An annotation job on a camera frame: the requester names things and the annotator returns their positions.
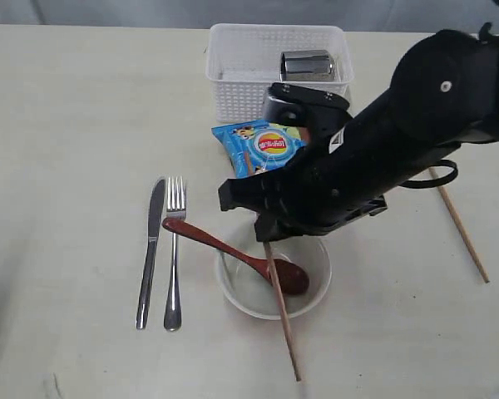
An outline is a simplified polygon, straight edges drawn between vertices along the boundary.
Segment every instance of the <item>table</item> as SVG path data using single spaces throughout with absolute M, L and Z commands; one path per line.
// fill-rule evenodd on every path
M 348 33 L 354 111 L 423 34 Z M 170 236 L 150 321 L 135 330 L 146 213 L 159 175 L 188 179 L 188 220 L 222 235 L 230 163 L 205 79 L 208 32 L 0 26 L 0 398 L 490 397 L 499 392 L 499 145 L 451 158 L 449 194 L 482 257 L 475 270 L 436 190 L 324 238 L 333 282 L 292 321 L 227 303 L 215 251 L 181 241 L 183 328 L 162 327 Z

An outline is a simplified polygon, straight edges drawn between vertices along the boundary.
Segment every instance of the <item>blue chip bag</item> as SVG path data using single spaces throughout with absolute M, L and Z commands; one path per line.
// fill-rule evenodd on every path
M 231 158 L 238 179 L 248 177 L 248 169 L 262 173 L 284 166 L 305 143 L 295 127 L 252 121 L 212 128 Z

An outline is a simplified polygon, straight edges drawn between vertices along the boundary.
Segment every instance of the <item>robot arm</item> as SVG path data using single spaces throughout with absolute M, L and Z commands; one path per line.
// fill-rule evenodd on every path
M 220 188 L 222 210 L 259 213 L 258 241 L 323 235 L 387 208 L 398 185 L 427 188 L 457 177 L 443 158 L 462 143 L 499 141 L 499 36 L 479 39 L 444 30 L 411 48 L 390 87 L 356 117 L 331 93 L 273 84 L 264 117 L 306 126 L 311 140 L 280 169 Z M 440 180 L 410 181 L 426 168 L 453 171 Z

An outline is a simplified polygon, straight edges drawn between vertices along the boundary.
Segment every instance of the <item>stainless steel cup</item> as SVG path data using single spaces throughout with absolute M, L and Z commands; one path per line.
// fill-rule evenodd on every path
M 281 81 L 334 81 L 336 63 L 326 50 L 281 53 Z

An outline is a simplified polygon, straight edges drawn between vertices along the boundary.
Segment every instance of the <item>knife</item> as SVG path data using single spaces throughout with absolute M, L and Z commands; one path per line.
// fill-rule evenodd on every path
M 136 310 L 136 329 L 143 330 L 148 322 L 148 309 L 150 308 L 151 284 L 153 282 L 153 270 L 156 262 L 157 240 L 161 227 L 161 216 L 165 204 L 165 178 L 160 178 L 151 192 L 150 209 L 148 211 L 148 249 L 146 250 L 146 261 L 142 272 L 141 293 L 139 294 L 139 306 Z

